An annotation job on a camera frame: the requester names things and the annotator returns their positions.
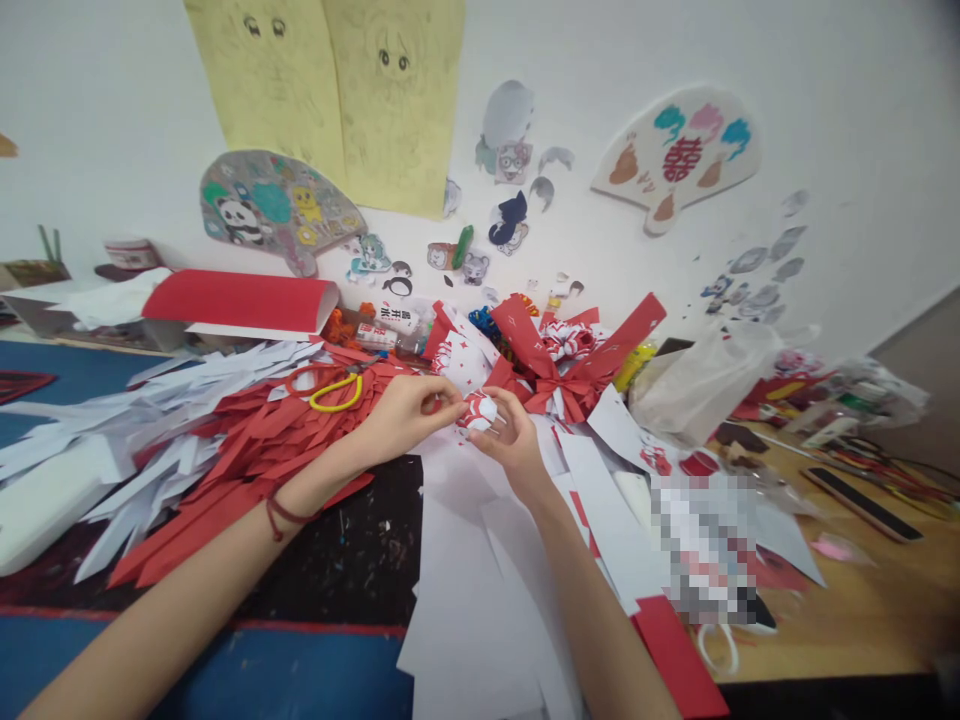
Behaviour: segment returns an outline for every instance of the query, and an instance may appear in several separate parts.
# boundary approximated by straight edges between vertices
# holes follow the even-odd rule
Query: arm
[[[503,465],[540,531],[557,584],[577,679],[595,718],[678,718],[643,641],[604,579],[560,492],[543,466],[537,429],[513,393],[484,388],[501,417],[470,441]]]
[[[444,406],[425,414],[437,394]],[[312,515],[366,468],[402,455],[465,409],[445,378],[397,377],[367,420],[284,485],[277,500],[295,515]],[[21,717],[149,714],[300,530],[274,519],[281,542],[260,503],[114,620]]]

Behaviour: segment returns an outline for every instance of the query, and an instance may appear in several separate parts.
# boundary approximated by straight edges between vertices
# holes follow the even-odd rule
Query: drawn eye
[[[243,19],[243,24],[247,26],[247,30],[250,31],[252,37],[260,37],[260,26],[257,25],[257,21],[254,19],[253,15],[247,15]]]

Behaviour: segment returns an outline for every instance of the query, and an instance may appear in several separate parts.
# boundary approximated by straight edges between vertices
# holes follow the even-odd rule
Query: hand
[[[378,465],[453,424],[466,410],[460,391],[446,378],[398,375],[387,385],[373,412],[347,438],[362,448],[367,458],[364,464]]]
[[[503,465],[517,498],[529,507],[544,490],[555,487],[543,465],[537,427],[512,392],[497,387],[483,391],[493,398],[503,419],[497,418],[486,432],[471,430],[470,442]]]

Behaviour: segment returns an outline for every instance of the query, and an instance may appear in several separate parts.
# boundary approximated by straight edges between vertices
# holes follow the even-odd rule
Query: yellow scissors handle
[[[945,502],[937,500],[936,498],[914,500],[913,498],[900,492],[899,489],[893,487],[892,485],[887,486],[887,491],[897,498],[897,500],[905,502],[907,505],[916,508],[922,513],[926,513],[930,517],[935,517],[938,520],[946,520],[947,522],[952,522],[957,519],[957,513],[953,507]]]
[[[342,405],[320,405],[317,402],[318,398],[321,398],[327,393],[333,392],[334,390],[339,390],[342,387],[346,387],[353,381],[357,382],[357,391],[353,394],[352,398],[347,400]],[[347,408],[350,408],[356,405],[357,400],[360,399],[361,392],[363,392],[363,378],[357,375],[356,373],[350,373],[349,375],[347,375],[347,378],[345,380],[341,380],[340,382],[334,383],[333,385],[328,385],[322,390],[317,390],[317,392],[311,395],[310,407],[312,407],[314,410],[319,410],[320,412],[341,412],[343,410],[346,410]]]

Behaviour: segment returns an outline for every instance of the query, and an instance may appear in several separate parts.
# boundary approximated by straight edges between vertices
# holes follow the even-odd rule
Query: wooden table
[[[751,428],[787,440],[770,426]],[[811,550],[828,587],[811,582],[799,605],[785,591],[763,591],[771,610],[786,615],[778,618],[779,633],[736,631],[740,672],[717,681],[928,673],[938,655],[960,650],[960,523],[937,520],[866,480],[827,468],[925,536],[916,543],[893,542],[800,474],[817,463],[768,444],[762,460],[824,513],[823,520],[800,518],[807,541],[824,531],[840,535],[876,567],[830,560]],[[722,657],[724,644],[714,641],[708,648]]]

